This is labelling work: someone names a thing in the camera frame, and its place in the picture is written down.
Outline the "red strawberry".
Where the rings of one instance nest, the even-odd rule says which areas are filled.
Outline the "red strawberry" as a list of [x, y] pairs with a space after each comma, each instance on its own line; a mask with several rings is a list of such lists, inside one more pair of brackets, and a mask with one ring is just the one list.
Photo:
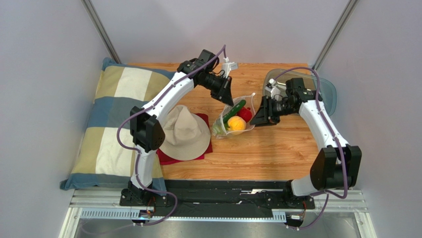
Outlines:
[[249, 107], [243, 107], [236, 115], [242, 118], [246, 123], [248, 123], [253, 117], [251, 108]]

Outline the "green cucumber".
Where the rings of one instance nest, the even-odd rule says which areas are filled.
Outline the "green cucumber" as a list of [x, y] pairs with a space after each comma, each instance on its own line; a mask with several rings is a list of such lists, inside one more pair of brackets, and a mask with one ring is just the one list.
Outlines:
[[223, 123], [228, 122], [230, 118], [237, 115], [237, 113], [246, 105], [246, 100], [240, 100], [232, 109], [222, 117]]

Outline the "clear polka dot zip bag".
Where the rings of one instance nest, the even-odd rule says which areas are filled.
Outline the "clear polka dot zip bag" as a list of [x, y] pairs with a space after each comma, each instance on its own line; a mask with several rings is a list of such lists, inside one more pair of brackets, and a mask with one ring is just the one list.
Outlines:
[[211, 132], [215, 138], [228, 138], [255, 128], [251, 124], [255, 116], [255, 93], [233, 99], [234, 106], [225, 106], [223, 111], [214, 121]]

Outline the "orange fruit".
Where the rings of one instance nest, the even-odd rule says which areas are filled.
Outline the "orange fruit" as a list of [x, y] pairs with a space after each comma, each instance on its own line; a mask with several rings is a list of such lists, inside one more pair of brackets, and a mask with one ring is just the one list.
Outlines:
[[227, 122], [229, 131], [244, 131], [247, 123], [238, 116], [233, 116]]

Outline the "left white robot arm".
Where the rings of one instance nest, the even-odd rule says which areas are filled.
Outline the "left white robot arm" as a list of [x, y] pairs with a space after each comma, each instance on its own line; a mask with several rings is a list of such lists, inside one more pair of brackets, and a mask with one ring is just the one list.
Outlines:
[[149, 203], [156, 151], [164, 143], [164, 120], [171, 109], [197, 85], [210, 90], [213, 99], [233, 106], [229, 73], [237, 67], [227, 56], [220, 60], [218, 55], [202, 50], [198, 58], [182, 62], [170, 82], [149, 103], [131, 110], [130, 134], [136, 159], [128, 188], [121, 192], [120, 205]]

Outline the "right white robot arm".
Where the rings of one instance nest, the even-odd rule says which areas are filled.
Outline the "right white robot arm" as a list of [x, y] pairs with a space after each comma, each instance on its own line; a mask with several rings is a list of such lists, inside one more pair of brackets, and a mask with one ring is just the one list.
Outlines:
[[354, 187], [359, 173], [362, 151], [343, 138], [330, 120], [318, 90], [305, 87], [302, 78], [291, 78], [285, 83], [281, 96], [278, 82], [270, 79], [265, 86], [269, 96], [262, 96], [261, 104], [250, 124], [256, 127], [272, 126], [281, 116], [299, 114], [308, 125], [319, 150], [307, 176], [289, 180], [283, 189], [282, 202], [295, 208], [321, 192], [333, 194], [343, 189], [339, 198], [345, 198]]

